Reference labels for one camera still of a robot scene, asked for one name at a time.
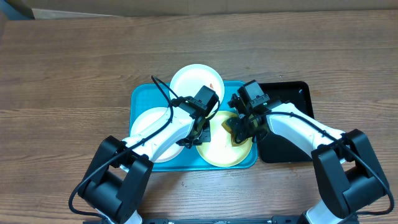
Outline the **green yellow sponge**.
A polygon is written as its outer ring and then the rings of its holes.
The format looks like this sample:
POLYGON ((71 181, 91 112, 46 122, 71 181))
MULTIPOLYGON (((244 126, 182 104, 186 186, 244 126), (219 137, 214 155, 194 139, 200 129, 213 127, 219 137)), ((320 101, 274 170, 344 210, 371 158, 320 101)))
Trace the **green yellow sponge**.
POLYGON ((247 118, 231 117, 222 123, 222 127, 231 135, 233 147, 241 146, 252 139, 249 120, 247 118))

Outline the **yellow plate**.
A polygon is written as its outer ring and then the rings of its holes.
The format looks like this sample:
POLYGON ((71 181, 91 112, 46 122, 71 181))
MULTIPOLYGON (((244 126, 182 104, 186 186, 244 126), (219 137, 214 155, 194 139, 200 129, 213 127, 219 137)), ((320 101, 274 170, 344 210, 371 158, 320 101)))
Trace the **yellow plate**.
POLYGON ((197 146, 199 155, 209 164, 217 167, 231 167, 242 162, 250 153, 252 138, 236 144, 231 133, 224 128, 230 118, 237 118, 230 111, 219 111, 210 120, 211 141, 197 146))

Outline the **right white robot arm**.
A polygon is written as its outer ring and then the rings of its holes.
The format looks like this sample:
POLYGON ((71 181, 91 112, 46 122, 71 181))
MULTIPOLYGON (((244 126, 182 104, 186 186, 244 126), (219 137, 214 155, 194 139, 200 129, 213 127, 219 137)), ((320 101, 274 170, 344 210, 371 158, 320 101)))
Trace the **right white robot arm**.
POLYGON ((311 158, 321 200, 297 223, 345 223, 359 215, 391 213, 394 197, 368 137, 319 123, 292 103, 267 95, 233 95, 228 103, 238 118, 227 121, 234 142, 274 135, 311 158))

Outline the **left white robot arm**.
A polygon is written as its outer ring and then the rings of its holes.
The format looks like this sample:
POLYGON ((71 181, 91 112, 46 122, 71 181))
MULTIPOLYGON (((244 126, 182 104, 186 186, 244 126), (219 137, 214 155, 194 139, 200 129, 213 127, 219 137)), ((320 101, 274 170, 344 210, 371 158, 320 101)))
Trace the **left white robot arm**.
POLYGON ((178 97, 143 131, 123 140, 108 136, 70 198, 81 197, 96 209, 93 216, 102 223, 143 223, 137 210, 154 162, 175 143, 185 147, 196 144, 207 130, 210 111, 219 102, 217 96, 178 97))

